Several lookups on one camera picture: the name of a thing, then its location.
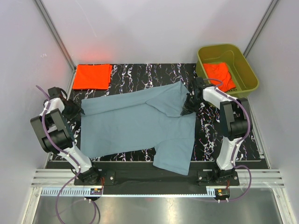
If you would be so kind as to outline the right orange connector box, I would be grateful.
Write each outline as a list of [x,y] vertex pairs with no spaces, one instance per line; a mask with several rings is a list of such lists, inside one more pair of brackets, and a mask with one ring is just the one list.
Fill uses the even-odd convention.
[[230,195],[230,189],[217,189],[216,190],[217,196],[229,196]]

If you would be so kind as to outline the folded orange t-shirt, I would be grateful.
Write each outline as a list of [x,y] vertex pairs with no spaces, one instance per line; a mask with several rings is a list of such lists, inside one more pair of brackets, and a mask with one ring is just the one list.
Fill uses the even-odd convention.
[[77,66],[72,89],[74,90],[107,90],[111,82],[112,65]]

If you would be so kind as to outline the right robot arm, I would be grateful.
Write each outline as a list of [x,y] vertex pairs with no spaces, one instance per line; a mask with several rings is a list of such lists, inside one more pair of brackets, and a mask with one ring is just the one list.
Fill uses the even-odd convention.
[[207,84],[201,77],[189,83],[188,91],[181,112],[182,116],[196,112],[201,103],[210,103],[220,110],[222,146],[206,182],[226,184],[234,178],[237,153],[252,130],[248,100],[232,97],[221,91],[218,86]]

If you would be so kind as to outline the right aluminium corner post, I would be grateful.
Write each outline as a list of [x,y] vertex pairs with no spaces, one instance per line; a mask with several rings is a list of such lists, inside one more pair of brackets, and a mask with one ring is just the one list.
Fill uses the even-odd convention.
[[263,14],[257,28],[255,29],[255,31],[254,31],[247,47],[246,47],[246,49],[243,53],[245,58],[250,54],[252,48],[254,47],[254,45],[257,42],[260,34],[262,33],[263,29],[265,28],[267,22],[269,21],[270,17],[274,13],[274,11],[275,11],[275,9],[276,9],[276,7],[278,6],[279,3],[280,3],[280,0],[271,0],[270,1],[265,13]]

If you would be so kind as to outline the left aluminium corner post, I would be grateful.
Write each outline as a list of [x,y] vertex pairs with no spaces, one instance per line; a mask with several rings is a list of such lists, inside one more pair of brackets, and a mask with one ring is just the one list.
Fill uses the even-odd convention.
[[39,13],[41,14],[41,17],[43,18],[46,26],[48,27],[52,37],[54,38],[56,44],[58,45],[61,53],[63,54],[68,66],[70,67],[72,72],[75,72],[76,69],[76,65],[73,62],[62,38],[60,37],[54,22],[51,19],[51,16],[48,12],[48,10],[46,9],[44,3],[42,0],[33,0],[35,6],[37,7],[37,10],[39,11]]

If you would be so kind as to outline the grey-blue t-shirt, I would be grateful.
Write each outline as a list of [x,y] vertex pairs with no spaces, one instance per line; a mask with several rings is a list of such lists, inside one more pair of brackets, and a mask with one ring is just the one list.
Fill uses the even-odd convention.
[[90,157],[154,148],[153,165],[188,175],[196,115],[181,115],[182,82],[82,100],[80,150]]

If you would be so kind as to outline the left orange connector box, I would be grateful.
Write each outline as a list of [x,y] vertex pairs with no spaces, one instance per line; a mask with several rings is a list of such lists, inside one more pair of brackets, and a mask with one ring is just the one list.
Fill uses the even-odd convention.
[[103,188],[91,188],[90,195],[102,195]]

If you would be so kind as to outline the aluminium corner post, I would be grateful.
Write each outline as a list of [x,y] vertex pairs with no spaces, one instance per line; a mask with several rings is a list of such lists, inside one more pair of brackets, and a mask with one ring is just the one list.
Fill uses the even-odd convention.
[[52,37],[54,38],[56,44],[58,45],[61,53],[63,54],[68,66],[70,67],[72,72],[75,72],[76,69],[76,65],[73,62],[62,38],[60,37],[54,22],[51,19],[51,16],[48,12],[48,10],[46,9],[44,3],[42,0],[33,0],[35,6],[37,7],[37,10],[39,11],[39,13],[41,14],[41,17],[43,18],[46,26],[48,27]]
[[278,6],[279,3],[280,3],[280,0],[271,0],[270,1],[265,13],[263,14],[257,28],[255,29],[255,31],[254,31],[247,47],[246,47],[246,49],[243,53],[245,58],[250,54],[252,48],[254,47],[254,45],[257,42],[260,34],[262,33],[263,29],[265,28],[267,22],[269,21],[270,17],[274,13],[274,11],[275,11],[275,9],[276,9],[276,7]]

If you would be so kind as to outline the aluminium frame rail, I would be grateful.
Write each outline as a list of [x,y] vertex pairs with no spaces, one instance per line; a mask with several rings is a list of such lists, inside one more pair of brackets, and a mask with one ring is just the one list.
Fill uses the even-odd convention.
[[275,169],[239,169],[231,180],[215,183],[209,180],[209,170],[191,171],[188,176],[158,170],[106,171],[96,184],[73,180],[66,169],[38,169],[31,187],[39,188],[43,196],[86,197],[215,197],[222,189],[284,188],[281,174]]

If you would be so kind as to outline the orange t-shirt in bin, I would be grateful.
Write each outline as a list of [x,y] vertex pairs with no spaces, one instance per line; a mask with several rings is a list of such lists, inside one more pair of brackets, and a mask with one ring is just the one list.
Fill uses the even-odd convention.
[[221,91],[228,92],[236,88],[226,63],[204,63],[203,67],[208,79],[212,84],[218,85]]

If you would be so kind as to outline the olive green plastic bin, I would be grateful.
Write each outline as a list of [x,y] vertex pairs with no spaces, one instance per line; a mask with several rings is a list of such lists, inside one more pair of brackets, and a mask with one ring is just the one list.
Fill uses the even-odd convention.
[[202,47],[197,53],[196,74],[209,83],[220,84],[220,90],[246,98],[259,87],[259,81],[241,50],[233,44]]

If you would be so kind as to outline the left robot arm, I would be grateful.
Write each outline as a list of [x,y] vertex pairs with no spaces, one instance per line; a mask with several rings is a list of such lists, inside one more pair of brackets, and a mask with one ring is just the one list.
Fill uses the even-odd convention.
[[45,92],[37,87],[46,97],[43,111],[30,120],[42,149],[47,153],[61,156],[75,169],[73,173],[83,183],[97,184],[101,173],[94,163],[84,155],[75,144],[74,135],[67,124],[84,114],[83,109],[67,98],[65,90],[52,87]]

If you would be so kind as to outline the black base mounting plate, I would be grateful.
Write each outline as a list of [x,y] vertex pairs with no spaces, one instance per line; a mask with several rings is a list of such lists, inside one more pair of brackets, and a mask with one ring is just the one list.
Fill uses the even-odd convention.
[[206,193],[206,182],[198,183],[203,172],[214,168],[212,161],[192,161],[188,175],[179,175],[153,166],[152,162],[101,161],[95,165],[104,177],[104,195],[196,195]]

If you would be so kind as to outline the orange connector box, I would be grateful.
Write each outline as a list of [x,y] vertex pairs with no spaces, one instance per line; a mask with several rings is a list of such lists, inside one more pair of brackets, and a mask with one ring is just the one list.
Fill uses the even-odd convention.
[[90,195],[102,195],[103,188],[91,188]]
[[229,196],[230,195],[230,189],[217,189],[216,190],[217,196]]

